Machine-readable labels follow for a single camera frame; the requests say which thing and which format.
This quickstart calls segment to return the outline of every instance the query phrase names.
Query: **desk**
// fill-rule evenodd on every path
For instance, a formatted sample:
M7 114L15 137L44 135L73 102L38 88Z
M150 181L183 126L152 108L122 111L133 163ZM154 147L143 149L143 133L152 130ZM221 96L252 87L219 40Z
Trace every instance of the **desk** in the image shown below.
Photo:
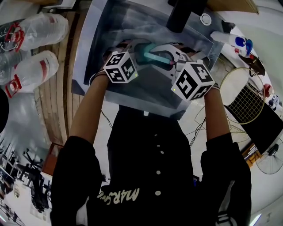
M166 28L168 14L146 5L142 0L140 4L129 0L92 1L76 51L73 93L85 94L90 77L102 66L102 54L123 39L145 38L158 45L182 42L195 51L203 51L210 60L208 69L213 67L223 47L222 43L210 38L213 31L223 31L222 20L215 13L205 10L212 18L210 26L203 25L199 16L191 13L184 31L177 34ZM139 77L129 84L109 84L105 100L166 117L175 115L180 119L190 103L171 92L171 80L153 68L138 73Z

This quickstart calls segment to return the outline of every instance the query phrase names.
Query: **shirt sleeve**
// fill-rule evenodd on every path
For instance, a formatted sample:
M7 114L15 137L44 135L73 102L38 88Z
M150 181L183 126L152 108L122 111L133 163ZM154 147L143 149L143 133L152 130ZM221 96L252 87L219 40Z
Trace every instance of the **shirt sleeve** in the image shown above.
M211 221L208 225L233 218L237 224L232 225L248 226L252 205L251 172L238 144L233 143L231 133L207 142L201 166L200 199L203 213Z
M0 187L1 187L1 190L5 193L6 186L4 182L0 182Z
M76 225L76 213L87 197L99 194L101 178L93 146L80 137L69 137L60 150L53 173L52 226Z

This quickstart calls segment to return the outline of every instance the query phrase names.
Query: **plastic bottle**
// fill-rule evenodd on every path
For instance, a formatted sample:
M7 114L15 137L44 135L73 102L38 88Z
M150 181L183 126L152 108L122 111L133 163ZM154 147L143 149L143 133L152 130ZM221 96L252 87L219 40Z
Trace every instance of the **plastic bottle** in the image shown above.
M11 40L17 43L17 50L31 50L62 41L68 30L69 22L63 16L40 12L20 22Z
M0 54L0 85L4 85L11 79L12 67L31 56L30 51L10 51Z
M215 41L219 41L219 42L223 42L229 45L232 45L234 47L244 47L246 40L240 36L237 36L235 34L229 34L229 33L223 33L223 32L219 32L219 31L214 31L212 32L212 34L210 35L213 40Z
M15 78L5 85L5 91L12 98L22 87L41 85L58 70L59 63L54 53L43 51L21 61L15 69Z

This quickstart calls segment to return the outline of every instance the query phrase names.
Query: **red label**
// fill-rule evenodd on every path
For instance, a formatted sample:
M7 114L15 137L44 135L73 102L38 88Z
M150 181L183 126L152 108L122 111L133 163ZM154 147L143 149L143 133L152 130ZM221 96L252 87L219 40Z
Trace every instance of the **red label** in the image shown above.
M55 20L52 16L49 17L50 23L55 23Z
M44 82L47 75L47 65L44 60L39 62L42 67L42 82Z

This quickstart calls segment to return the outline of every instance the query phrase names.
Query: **office chair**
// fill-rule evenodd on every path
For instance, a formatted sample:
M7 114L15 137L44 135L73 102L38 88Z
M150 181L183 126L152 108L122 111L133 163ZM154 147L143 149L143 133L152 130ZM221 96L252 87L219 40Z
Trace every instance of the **office chair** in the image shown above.
M44 184L45 178L40 174L39 169L41 168L41 166L39 166L38 163L39 162L32 161L31 164L28 163L26 164L26 166L17 164L17 168L22 172L20 177L18 178L19 180L24 182L24 175L28 178L27 184L23 185L31 189L32 204L39 213L42 213L45 209L49 208L47 194L51 191L51 187L50 182L48 182L48 185Z
M42 166L39 165L39 164L42 164L43 160L42 160L42 159L40 159L39 161L36 161L35 159L32 160L31 157L30 157L30 155L28 154L28 152L29 152L29 149L28 149L28 148L27 148L27 151L24 151L24 152L23 152L24 158L25 158L27 161L29 161L29 163L30 163L32 166L35 166L35 167L38 167L38 168L42 168Z

